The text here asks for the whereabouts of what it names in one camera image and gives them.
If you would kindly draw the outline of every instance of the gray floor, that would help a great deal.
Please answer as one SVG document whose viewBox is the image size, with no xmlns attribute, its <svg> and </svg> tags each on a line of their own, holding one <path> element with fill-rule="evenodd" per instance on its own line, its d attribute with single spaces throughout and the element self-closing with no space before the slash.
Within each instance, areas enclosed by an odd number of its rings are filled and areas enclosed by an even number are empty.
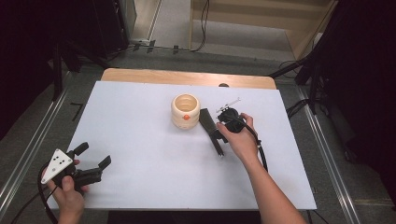
<svg viewBox="0 0 396 224">
<path fill-rule="evenodd" d="M 163 0 L 163 8 L 170 6 L 167 3 L 183 5 L 184 2 Z M 169 43 L 171 46 L 165 47 L 172 47 L 175 42 L 181 43 L 182 40 L 185 41 L 186 39 L 185 37 L 180 37 L 180 35 L 179 39 L 175 39 L 175 32 L 161 24 L 161 22 L 166 21 L 166 19 L 162 19 L 162 17 L 166 17 L 166 14 L 168 13 L 163 10 L 163 15 L 159 15 L 153 38 L 157 40 L 158 45 L 163 43 L 165 46 L 167 45 L 165 43 Z M 209 43 L 204 48 L 207 53 L 180 52 L 173 55 L 171 50 L 155 49 L 152 53 L 147 54 L 144 49 L 141 49 L 136 52 L 123 52 L 111 62 L 111 65 L 121 68 L 149 68 L 265 76 L 277 70 L 282 62 L 292 60 L 290 50 L 287 45 L 284 45 L 284 39 L 281 38 L 282 32 L 274 32 L 280 37 L 274 35 L 271 38 L 273 38 L 273 41 L 278 39 L 280 41 L 271 45 L 276 47 L 270 50 L 273 54 L 270 51 L 266 53 L 255 51 L 248 54 L 248 51 L 254 49 L 256 45 L 247 48 L 238 46 L 236 47 L 237 51 L 230 50 L 226 52 L 225 49 L 229 50 L 232 48 L 216 47 L 216 44 L 211 41 L 212 37 L 210 37 L 207 39 Z M 173 34 L 173 37 L 165 38 L 167 34 Z M 255 53 L 261 55 L 261 57 L 251 57 Z M 7 207 L 8 210 L 1 223 L 9 223 L 23 204 L 36 193 L 35 179 L 37 172 L 40 166 L 50 157 L 53 149 L 66 149 L 68 147 L 80 117 L 79 115 L 76 121 L 72 121 L 72 118 L 76 115 L 77 108 L 70 105 L 70 103 L 86 103 L 94 82 L 100 79 L 102 73 L 103 70 L 97 65 L 85 64 L 80 73 L 66 76 L 70 77 L 70 82 L 62 107 L 50 125 L 50 129 L 43 141 L 39 143 L 37 154 L 12 202 Z M 294 74 L 290 72 L 287 76 L 294 76 Z M 286 77 L 277 78 L 276 85 L 281 92 L 286 108 L 300 100 L 292 79 Z M 2 168 L 0 171 L 0 184 L 2 186 L 4 186 L 23 152 L 29 146 L 29 142 L 35 134 L 35 129 L 50 106 L 51 95 L 52 88 L 48 87 L 47 90 L 37 97 L 35 102 L 15 123 L 8 135 L 0 142 L 0 164 Z M 334 131 L 332 123 L 320 112 L 318 119 L 332 149 L 336 165 L 356 206 L 361 223 L 396 223 L 396 213 L 391 210 L 392 205 L 389 201 L 389 196 L 384 190 L 378 175 L 363 164 L 353 164 L 346 161 L 343 154 L 343 146 Z M 329 223 L 348 223 L 305 112 L 303 110 L 300 111 L 290 120 L 290 124 L 301 151 L 308 179 L 315 192 L 314 196 L 318 205 L 318 212 Z M 305 218 L 308 218 L 305 211 L 302 211 L 302 213 Z M 312 212 L 311 216 L 313 223 L 324 223 Z M 106 223 L 106 218 L 107 211 L 86 211 L 82 223 Z M 35 200 L 22 214 L 19 223 L 50 223 L 50 221 L 42 210 L 40 201 Z"/>
</svg>

